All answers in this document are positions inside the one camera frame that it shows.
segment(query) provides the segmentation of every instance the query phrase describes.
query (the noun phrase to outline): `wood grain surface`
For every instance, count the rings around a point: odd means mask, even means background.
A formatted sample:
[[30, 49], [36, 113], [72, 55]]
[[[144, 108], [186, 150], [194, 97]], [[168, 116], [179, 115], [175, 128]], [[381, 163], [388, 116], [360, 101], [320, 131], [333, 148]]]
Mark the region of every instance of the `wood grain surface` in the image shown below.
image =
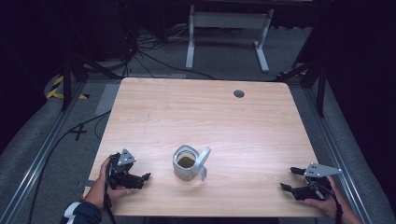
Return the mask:
[[[237, 98], [235, 90], [245, 96]], [[202, 152], [207, 179], [174, 175], [182, 145]], [[289, 87], [283, 83], [125, 78], [90, 174], [127, 148], [132, 175], [151, 173], [142, 189], [113, 202], [124, 216], [322, 217], [279, 183], [304, 186], [290, 167], [316, 162]]]

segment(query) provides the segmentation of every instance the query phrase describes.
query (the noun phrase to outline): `white metal frame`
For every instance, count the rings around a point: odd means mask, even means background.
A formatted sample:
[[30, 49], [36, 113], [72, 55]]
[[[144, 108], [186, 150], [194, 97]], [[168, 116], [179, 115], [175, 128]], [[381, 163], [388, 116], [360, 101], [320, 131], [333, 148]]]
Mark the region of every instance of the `white metal frame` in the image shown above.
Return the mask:
[[186, 68], [192, 69], [194, 59], [194, 27], [261, 29], [262, 36], [259, 41], [254, 42], [254, 46], [262, 71], [267, 73], [269, 68], [265, 60], [262, 46], [264, 45], [264, 40], [267, 36], [273, 13], [273, 9], [268, 10], [267, 14], [195, 12], [194, 6], [191, 6], [189, 21], [190, 39], [187, 50]]

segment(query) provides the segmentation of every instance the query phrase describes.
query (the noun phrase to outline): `human hand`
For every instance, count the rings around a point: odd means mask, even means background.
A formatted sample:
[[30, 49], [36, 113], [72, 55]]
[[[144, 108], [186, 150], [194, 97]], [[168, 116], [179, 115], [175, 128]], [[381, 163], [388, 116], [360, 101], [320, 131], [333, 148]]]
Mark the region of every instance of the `human hand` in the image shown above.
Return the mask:
[[[332, 190], [334, 191], [335, 196], [337, 197], [338, 202], [341, 204], [343, 208], [344, 214], [342, 215], [342, 223], [344, 224], [361, 224], [361, 220], [355, 215], [353, 210], [350, 208], [347, 201], [344, 199], [343, 195], [340, 193], [338, 188], [335, 186], [334, 180], [331, 176], [327, 176], [332, 185]], [[333, 197], [329, 196], [324, 201], [319, 201], [315, 199], [305, 199], [304, 203], [316, 207], [322, 210], [328, 217], [332, 217], [335, 219], [337, 207], [335, 205], [335, 200]]]
[[[100, 167], [100, 174], [96, 181], [93, 183], [90, 191], [83, 199], [85, 202], [92, 203], [99, 209], [104, 207], [104, 196], [105, 196], [105, 182], [106, 182], [106, 168], [110, 158], [107, 158]], [[131, 189], [112, 189], [107, 188], [107, 194], [110, 200], [116, 200], [122, 196], [128, 195], [132, 192]]]

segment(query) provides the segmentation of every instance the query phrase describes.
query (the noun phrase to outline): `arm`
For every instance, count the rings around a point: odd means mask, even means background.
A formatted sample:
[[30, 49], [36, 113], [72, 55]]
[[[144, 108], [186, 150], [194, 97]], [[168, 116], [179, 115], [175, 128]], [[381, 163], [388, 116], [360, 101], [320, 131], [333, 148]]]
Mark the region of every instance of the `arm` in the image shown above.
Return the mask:
[[[107, 158], [101, 165], [99, 177], [93, 183], [85, 198], [67, 207], [61, 224], [96, 224], [102, 221], [100, 209], [104, 207], [106, 168], [109, 161], [110, 158]], [[124, 195], [130, 194], [131, 190], [108, 188], [107, 193], [111, 200], [116, 200]]]
[[[350, 206], [347, 203], [347, 201], [345, 200], [345, 198], [342, 196], [342, 194], [340, 193], [338, 188], [335, 186], [335, 183], [334, 183], [334, 180], [332, 179], [332, 177], [328, 176], [327, 178], [329, 179], [329, 181], [332, 185], [332, 190], [334, 191], [338, 202], [341, 204], [341, 206], [343, 208], [344, 214], [342, 215], [342, 223], [344, 223], [344, 224], [361, 224], [361, 220], [358, 218], [358, 216], [355, 215], [355, 213], [350, 208]], [[329, 217], [335, 218], [336, 207], [335, 207], [335, 201], [332, 197], [328, 197], [325, 201], [318, 201], [318, 200], [314, 200], [314, 199], [305, 199], [304, 203], [322, 210]]]

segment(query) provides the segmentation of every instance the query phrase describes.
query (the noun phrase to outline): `jacket sleeve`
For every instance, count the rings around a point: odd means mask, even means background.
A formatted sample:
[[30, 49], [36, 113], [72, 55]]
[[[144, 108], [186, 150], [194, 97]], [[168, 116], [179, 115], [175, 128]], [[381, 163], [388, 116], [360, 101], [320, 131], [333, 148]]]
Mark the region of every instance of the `jacket sleeve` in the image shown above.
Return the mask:
[[100, 210], [87, 202], [72, 203], [62, 217], [61, 224], [97, 224], [102, 221]]

